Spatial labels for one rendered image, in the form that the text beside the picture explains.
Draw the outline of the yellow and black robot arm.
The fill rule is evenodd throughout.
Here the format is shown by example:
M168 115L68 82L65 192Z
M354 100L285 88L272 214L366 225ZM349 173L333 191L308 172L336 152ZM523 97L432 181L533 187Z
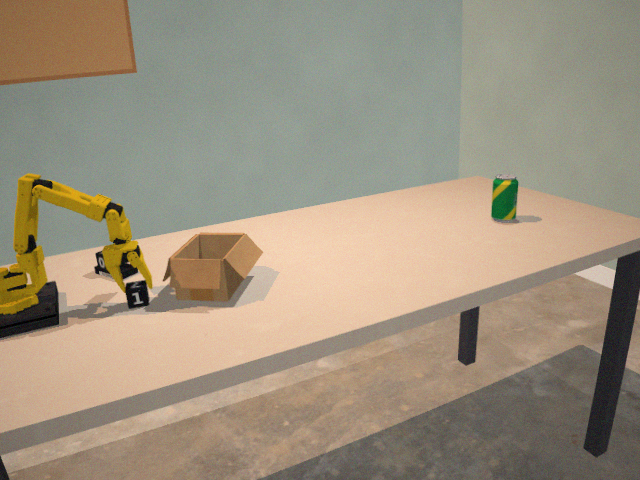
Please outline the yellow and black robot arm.
M116 245L131 242L130 223L122 205L112 203L111 198L100 194L92 197L58 182L40 178L41 175L28 173L18 179L13 246L18 253L18 264L11 265L10 271L5 267L0 268L0 314L14 314L38 304L36 293L48 281L42 246L36 246L38 199L86 215L98 222L105 218L111 242ZM32 284L26 285L26 272L30 274Z

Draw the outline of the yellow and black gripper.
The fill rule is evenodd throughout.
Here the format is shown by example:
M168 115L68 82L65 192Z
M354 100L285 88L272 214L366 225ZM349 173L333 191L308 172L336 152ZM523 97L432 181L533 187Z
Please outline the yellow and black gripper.
M102 250L106 269L114 278L118 286L125 293L125 283L123 282L122 273L120 272L121 263L130 262L130 264L139 270L142 274L149 289L152 289L152 275L144 261L144 256L138 245L138 241L131 241L124 244L111 244L104 246Z

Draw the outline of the green drink can with yellow stripes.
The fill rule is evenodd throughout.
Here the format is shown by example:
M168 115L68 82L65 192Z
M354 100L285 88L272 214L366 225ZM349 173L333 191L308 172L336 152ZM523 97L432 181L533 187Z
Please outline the green drink can with yellow stripes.
M493 181L491 217L498 222L516 218L518 181L515 175L498 174Z

